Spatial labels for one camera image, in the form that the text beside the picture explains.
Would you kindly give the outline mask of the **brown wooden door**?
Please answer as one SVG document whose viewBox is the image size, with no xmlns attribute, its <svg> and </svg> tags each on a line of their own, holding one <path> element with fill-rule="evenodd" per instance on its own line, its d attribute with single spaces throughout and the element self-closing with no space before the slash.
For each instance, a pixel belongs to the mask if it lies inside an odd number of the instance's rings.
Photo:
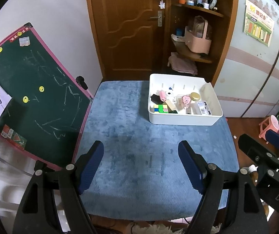
<svg viewBox="0 0 279 234">
<path fill-rule="evenodd" d="M 164 61 L 166 0 L 87 0 L 105 80 L 147 80 Z M 163 25 L 149 20 L 163 12 Z"/>
</svg>

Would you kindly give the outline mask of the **white digital camera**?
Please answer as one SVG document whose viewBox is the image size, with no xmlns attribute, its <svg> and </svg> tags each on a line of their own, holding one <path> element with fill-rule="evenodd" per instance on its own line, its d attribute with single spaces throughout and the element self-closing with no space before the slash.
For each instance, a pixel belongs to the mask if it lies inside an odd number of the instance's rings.
<svg viewBox="0 0 279 234">
<path fill-rule="evenodd" d="M 181 101 L 181 96 L 179 96 L 175 91 L 173 90 L 168 90 L 166 92 L 168 100 L 176 106 L 176 108 L 181 108 L 182 107 L 182 101 Z"/>
</svg>

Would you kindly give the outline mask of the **folded pink cloth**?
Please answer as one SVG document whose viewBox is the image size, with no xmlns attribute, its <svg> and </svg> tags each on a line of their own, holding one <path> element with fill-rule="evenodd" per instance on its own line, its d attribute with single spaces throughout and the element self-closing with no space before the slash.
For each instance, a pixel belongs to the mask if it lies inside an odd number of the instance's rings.
<svg viewBox="0 0 279 234">
<path fill-rule="evenodd" d="M 181 58 L 177 52 L 171 53 L 171 56 L 168 58 L 168 66 L 179 73 L 191 75 L 198 74 L 195 63 L 190 59 Z"/>
</svg>

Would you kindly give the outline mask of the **pink plastic stool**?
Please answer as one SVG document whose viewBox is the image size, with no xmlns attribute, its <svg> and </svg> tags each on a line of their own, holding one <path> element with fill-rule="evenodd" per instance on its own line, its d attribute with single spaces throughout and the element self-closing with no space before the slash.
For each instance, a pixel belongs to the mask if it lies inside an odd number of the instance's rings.
<svg viewBox="0 0 279 234">
<path fill-rule="evenodd" d="M 279 122 L 274 115 L 271 115 L 259 123 L 259 127 L 260 133 L 258 137 L 265 140 L 265 134 L 268 130 L 272 130 L 276 133 L 279 131 Z"/>
</svg>

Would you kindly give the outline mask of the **clear plastic card box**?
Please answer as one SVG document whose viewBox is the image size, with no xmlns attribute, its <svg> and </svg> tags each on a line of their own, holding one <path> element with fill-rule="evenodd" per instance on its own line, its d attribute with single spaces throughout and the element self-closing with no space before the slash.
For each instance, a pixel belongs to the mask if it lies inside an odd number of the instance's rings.
<svg viewBox="0 0 279 234">
<path fill-rule="evenodd" d="M 198 108 L 200 110 L 200 113 L 202 115 L 211 115 L 210 108 L 205 101 L 198 101 L 197 106 L 198 106 Z"/>
</svg>

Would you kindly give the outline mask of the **blue fuzzy table cloth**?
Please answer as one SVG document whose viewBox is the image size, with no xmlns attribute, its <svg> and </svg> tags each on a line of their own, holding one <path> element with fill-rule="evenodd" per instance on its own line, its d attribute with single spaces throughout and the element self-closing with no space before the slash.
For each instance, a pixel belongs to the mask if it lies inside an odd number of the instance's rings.
<svg viewBox="0 0 279 234">
<path fill-rule="evenodd" d="M 239 169 L 225 118 L 212 126 L 152 124 L 147 81 L 107 81 L 96 92 L 78 154 L 95 141 L 104 156 L 91 186 L 81 195 L 92 215 L 127 220 L 172 220 L 194 215 L 201 195 L 179 159 L 186 140 L 208 163 L 225 171 Z"/>
</svg>

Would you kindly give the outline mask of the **round gold compact case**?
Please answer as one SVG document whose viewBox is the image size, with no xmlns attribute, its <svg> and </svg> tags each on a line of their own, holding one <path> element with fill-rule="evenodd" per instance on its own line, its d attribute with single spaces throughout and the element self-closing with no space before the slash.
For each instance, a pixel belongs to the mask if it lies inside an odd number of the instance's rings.
<svg viewBox="0 0 279 234">
<path fill-rule="evenodd" d="M 199 101 L 201 99 L 201 95 L 199 95 L 196 92 L 192 92 L 190 94 L 190 98 L 191 98 L 192 101 Z"/>
</svg>

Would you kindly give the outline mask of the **colourful rubiks cube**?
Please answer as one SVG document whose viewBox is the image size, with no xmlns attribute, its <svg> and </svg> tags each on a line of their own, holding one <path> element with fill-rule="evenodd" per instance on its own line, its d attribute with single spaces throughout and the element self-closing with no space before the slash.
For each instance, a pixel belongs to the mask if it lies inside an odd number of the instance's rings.
<svg viewBox="0 0 279 234">
<path fill-rule="evenodd" d="M 168 105 L 167 104 L 164 104 L 164 105 L 155 104 L 153 107 L 153 111 L 155 113 L 168 113 Z"/>
</svg>

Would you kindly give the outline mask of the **green chalkboard pink frame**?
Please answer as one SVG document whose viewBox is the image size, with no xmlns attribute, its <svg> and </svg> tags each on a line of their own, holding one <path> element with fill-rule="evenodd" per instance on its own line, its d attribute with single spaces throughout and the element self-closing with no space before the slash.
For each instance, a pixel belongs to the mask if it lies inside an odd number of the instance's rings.
<svg viewBox="0 0 279 234">
<path fill-rule="evenodd" d="M 74 161 L 93 95 L 27 23 L 0 42 L 0 86 L 11 101 L 0 137 L 53 170 Z"/>
</svg>

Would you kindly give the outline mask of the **wooden corner shelf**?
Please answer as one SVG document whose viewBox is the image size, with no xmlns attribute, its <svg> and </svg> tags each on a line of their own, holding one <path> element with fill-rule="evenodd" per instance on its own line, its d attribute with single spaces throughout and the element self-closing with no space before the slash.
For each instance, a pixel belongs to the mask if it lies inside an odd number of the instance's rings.
<svg viewBox="0 0 279 234">
<path fill-rule="evenodd" d="M 188 75 L 215 85 L 230 46 L 238 0 L 166 0 L 164 68 L 171 55 L 195 65 Z"/>
</svg>

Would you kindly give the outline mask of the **pink correction tape dispenser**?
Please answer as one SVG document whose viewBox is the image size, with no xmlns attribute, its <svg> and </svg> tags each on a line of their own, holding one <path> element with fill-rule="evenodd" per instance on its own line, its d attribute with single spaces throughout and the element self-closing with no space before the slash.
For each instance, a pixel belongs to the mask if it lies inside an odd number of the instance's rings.
<svg viewBox="0 0 279 234">
<path fill-rule="evenodd" d="M 182 107 L 187 108 L 191 102 L 190 96 L 189 95 L 182 96 L 181 102 L 182 102 Z"/>
</svg>

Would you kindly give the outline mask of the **black charger plug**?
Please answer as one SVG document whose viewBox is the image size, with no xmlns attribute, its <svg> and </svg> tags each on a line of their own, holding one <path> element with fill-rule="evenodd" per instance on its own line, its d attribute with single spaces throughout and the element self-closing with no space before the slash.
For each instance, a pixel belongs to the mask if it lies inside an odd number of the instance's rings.
<svg viewBox="0 0 279 234">
<path fill-rule="evenodd" d="M 151 95 L 151 102 L 156 105 L 163 104 L 163 101 L 160 99 L 159 95 L 156 95 L 156 94 Z"/>
</svg>

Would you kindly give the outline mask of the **wall calendar poster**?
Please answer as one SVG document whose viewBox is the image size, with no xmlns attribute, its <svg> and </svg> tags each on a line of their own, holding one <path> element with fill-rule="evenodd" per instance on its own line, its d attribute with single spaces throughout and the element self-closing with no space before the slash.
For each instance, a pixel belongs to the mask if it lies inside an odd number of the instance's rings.
<svg viewBox="0 0 279 234">
<path fill-rule="evenodd" d="M 264 11 L 249 0 L 245 0 L 245 21 L 243 32 L 270 46 L 275 22 Z"/>
</svg>

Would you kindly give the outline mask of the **white plastic storage bin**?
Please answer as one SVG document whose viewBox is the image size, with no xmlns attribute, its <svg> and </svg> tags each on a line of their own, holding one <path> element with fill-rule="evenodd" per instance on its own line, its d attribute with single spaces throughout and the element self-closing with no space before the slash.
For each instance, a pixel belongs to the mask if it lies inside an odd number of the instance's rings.
<svg viewBox="0 0 279 234">
<path fill-rule="evenodd" d="M 223 116 L 211 83 L 172 74 L 150 75 L 147 109 L 158 125 L 212 126 Z"/>
</svg>

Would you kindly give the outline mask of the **beige small block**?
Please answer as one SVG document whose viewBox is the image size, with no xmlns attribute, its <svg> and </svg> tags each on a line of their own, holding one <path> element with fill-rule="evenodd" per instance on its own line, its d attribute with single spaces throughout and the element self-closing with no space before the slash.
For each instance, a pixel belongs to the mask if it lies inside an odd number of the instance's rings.
<svg viewBox="0 0 279 234">
<path fill-rule="evenodd" d="M 171 100 L 168 99 L 168 100 L 165 101 L 165 103 L 167 104 L 170 111 L 175 111 L 176 110 L 176 106 Z"/>
</svg>

